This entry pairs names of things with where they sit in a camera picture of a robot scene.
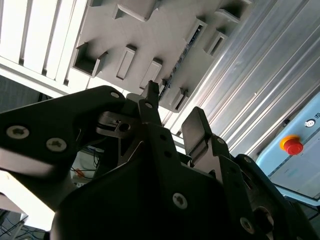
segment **emergency stop button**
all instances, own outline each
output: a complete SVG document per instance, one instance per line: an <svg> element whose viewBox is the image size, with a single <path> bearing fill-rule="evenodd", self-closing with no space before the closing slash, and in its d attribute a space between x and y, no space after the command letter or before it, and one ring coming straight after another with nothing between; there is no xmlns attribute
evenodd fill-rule
<svg viewBox="0 0 320 240"><path fill-rule="evenodd" d="M280 147L289 155L298 155L304 150L304 145L300 142L299 136L296 135L283 138L280 142Z"/></svg>

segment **light blue panel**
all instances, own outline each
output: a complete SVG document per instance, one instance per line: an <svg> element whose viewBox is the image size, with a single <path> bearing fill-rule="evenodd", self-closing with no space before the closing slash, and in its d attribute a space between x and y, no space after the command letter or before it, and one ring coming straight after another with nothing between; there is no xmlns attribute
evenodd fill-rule
<svg viewBox="0 0 320 240"><path fill-rule="evenodd" d="M320 205L320 93L318 93L261 153L256 163L286 196ZM306 127L307 120L315 120ZM303 152L290 156L279 143L288 135L298 135Z"/></svg>

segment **bolt head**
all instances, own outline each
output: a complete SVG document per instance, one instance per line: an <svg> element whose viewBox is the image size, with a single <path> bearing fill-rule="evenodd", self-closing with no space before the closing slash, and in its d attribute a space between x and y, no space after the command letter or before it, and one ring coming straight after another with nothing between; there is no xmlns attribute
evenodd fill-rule
<svg viewBox="0 0 320 240"><path fill-rule="evenodd" d="M21 140L28 137L30 132L25 126L14 125L6 130L6 134L12 139Z"/></svg>
<svg viewBox="0 0 320 240"><path fill-rule="evenodd" d="M187 199L181 193L176 192L175 194L173 194L172 200L173 203L182 210L188 207Z"/></svg>
<svg viewBox="0 0 320 240"><path fill-rule="evenodd" d="M46 147L51 152L61 153L66 150L67 143L61 138L53 137L46 141Z"/></svg>
<svg viewBox="0 0 320 240"><path fill-rule="evenodd" d="M151 105L150 103L148 103L148 102L146 102L145 105L146 105L148 108L150 108L150 109L153 108L152 105Z"/></svg>
<svg viewBox="0 0 320 240"><path fill-rule="evenodd" d="M219 142L219 143L221 143L221 144L225 144L225 141L223 141L220 137L218 137L218 139L217 139L217 140L218 140L218 142Z"/></svg>
<svg viewBox="0 0 320 240"><path fill-rule="evenodd" d="M244 158L244 160L245 160L248 164L251 163L251 159L250 159L249 157L247 157L247 156Z"/></svg>
<svg viewBox="0 0 320 240"><path fill-rule="evenodd" d="M255 233L255 229L254 226L252 225L252 223L246 219L245 217L241 217L240 218L240 224L243 227L244 230L246 230L248 233L250 234L254 234Z"/></svg>
<svg viewBox="0 0 320 240"><path fill-rule="evenodd" d="M118 99L120 97L119 94L114 92L114 91L112 91L110 94L111 94L112 97L114 97L116 99Z"/></svg>

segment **robotic arm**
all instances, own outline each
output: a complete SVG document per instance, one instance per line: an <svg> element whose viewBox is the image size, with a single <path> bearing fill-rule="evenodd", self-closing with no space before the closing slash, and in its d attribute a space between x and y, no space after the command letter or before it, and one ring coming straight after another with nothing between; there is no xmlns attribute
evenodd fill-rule
<svg viewBox="0 0 320 240"><path fill-rule="evenodd" d="M255 162L233 157L196 107L177 153L158 114L159 87L142 96L109 86L0 114L0 168L52 209L51 240L317 240ZM77 152L99 145L94 179L76 189Z"/></svg>

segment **red button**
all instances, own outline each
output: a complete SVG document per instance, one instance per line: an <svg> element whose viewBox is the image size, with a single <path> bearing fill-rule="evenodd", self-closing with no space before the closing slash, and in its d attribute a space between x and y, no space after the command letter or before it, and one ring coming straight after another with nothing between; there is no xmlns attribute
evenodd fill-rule
<svg viewBox="0 0 320 240"><path fill-rule="evenodd" d="M290 139L286 141L283 147L289 155L298 155L304 149L304 146L298 139Z"/></svg>

